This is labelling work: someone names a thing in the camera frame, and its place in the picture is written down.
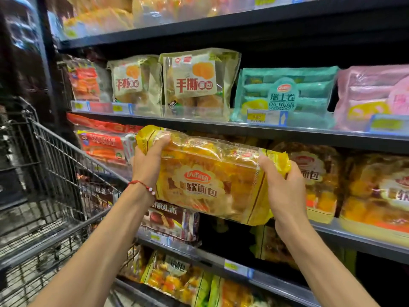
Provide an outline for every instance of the shopping cart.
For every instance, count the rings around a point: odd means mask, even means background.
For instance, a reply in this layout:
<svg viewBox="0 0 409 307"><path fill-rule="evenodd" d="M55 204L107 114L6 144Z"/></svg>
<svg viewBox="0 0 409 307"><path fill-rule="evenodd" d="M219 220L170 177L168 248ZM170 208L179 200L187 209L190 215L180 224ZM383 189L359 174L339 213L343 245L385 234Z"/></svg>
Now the shopping cart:
<svg viewBox="0 0 409 307"><path fill-rule="evenodd" d="M109 212L127 182L20 111L0 106L0 174L16 175L18 198L0 204L0 306L26 306ZM114 293L110 301L120 306Z"/></svg>

